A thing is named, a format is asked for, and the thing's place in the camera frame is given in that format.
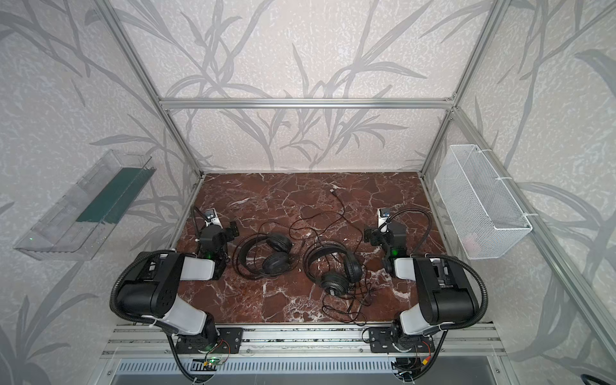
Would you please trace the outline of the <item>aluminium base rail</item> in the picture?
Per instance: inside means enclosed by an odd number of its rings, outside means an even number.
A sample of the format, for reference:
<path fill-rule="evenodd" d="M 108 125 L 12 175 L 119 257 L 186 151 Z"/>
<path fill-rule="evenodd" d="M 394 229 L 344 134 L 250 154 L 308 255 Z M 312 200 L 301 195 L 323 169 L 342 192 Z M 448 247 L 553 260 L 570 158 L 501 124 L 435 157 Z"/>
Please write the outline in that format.
<path fill-rule="evenodd" d="M 368 327 L 389 327 L 386 322 L 357 327 L 337 323 L 223 324 L 244 329 L 239 353 L 224 358 L 269 357 L 368 357 L 402 356 L 407 353 L 371 353 L 362 339 Z M 450 331 L 441 348 L 442 356 L 504 356 L 506 351 L 492 323 L 479 323 Z M 172 357 L 165 334 L 145 326 L 118 326 L 112 332 L 103 359 Z"/>

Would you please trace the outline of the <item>clear plastic wall bin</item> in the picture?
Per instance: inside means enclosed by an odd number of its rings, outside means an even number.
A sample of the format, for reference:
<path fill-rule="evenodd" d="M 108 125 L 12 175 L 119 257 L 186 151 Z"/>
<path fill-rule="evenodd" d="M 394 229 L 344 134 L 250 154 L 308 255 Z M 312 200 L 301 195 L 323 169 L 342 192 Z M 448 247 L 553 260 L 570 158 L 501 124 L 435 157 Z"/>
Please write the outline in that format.
<path fill-rule="evenodd" d="M 39 261 L 89 261 L 157 169 L 152 157 L 107 151 L 14 245 Z"/>

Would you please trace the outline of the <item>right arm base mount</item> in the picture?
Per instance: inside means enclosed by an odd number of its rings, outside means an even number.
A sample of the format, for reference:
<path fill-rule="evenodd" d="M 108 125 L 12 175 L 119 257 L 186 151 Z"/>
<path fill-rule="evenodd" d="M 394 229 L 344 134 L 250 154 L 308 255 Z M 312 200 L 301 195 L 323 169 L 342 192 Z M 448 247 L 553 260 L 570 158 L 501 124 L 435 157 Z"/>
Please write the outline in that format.
<path fill-rule="evenodd" d="M 433 340 L 423 335 L 401 335 L 392 327 L 368 327 L 362 339 L 371 353 L 412 353 L 431 355 L 436 347 Z"/>

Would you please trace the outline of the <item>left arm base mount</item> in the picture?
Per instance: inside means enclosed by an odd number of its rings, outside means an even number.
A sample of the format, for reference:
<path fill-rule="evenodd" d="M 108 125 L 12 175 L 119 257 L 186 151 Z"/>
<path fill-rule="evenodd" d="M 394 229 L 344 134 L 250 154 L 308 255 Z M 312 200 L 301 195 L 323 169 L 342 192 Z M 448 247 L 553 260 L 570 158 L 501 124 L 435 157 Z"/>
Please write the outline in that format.
<path fill-rule="evenodd" d="M 175 344 L 179 355 L 187 354 L 231 354 L 239 353 L 244 329 L 241 327 L 218 328 L 215 339 L 206 339 L 200 335 L 179 335 Z"/>

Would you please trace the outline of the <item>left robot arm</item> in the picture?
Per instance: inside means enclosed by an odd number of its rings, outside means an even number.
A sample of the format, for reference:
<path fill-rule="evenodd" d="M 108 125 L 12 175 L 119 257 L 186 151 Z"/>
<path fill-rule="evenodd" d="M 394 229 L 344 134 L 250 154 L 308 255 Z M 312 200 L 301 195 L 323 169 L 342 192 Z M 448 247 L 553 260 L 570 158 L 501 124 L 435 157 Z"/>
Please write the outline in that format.
<path fill-rule="evenodd" d="M 199 233 L 197 253 L 141 252 L 112 287 L 109 306 L 123 320 L 160 327 L 169 335 L 218 342 L 213 316 L 178 295 L 181 282 L 214 281 L 228 263 L 227 244 L 239 236 L 237 223 L 209 224 Z"/>

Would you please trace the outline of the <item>black headphones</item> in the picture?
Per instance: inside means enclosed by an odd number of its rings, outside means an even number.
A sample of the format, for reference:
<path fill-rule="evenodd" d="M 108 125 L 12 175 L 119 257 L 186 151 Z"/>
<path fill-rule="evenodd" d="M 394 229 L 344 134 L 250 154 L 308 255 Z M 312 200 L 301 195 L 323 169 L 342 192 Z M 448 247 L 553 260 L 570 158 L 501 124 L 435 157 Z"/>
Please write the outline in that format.
<path fill-rule="evenodd" d="M 346 219 L 346 207 L 337 191 L 331 195 L 339 211 L 321 211 L 292 223 L 264 221 L 254 234 L 243 238 L 232 257 L 236 274 L 249 281 L 273 279 L 292 272 L 311 246 L 324 245 L 331 227 Z"/>
<path fill-rule="evenodd" d="M 322 291 L 321 313 L 328 319 L 365 326 L 364 310 L 372 305 L 375 288 L 367 268 L 342 242 L 325 238 L 325 232 L 309 229 L 314 240 L 303 254 L 303 270 Z"/>

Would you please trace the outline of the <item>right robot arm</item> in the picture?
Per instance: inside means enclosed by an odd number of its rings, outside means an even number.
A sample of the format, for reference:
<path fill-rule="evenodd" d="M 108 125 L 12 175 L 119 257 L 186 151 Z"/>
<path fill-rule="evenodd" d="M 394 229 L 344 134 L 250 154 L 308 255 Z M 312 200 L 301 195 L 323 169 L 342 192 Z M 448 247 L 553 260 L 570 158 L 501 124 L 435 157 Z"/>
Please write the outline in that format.
<path fill-rule="evenodd" d="M 393 336 L 465 329 L 484 318 L 489 306 L 487 287 L 468 263 L 446 254 L 410 254 L 406 228 L 399 223 L 385 221 L 375 229 L 365 229 L 364 242 L 383 249 L 388 274 L 415 283 L 418 303 L 397 315 Z"/>

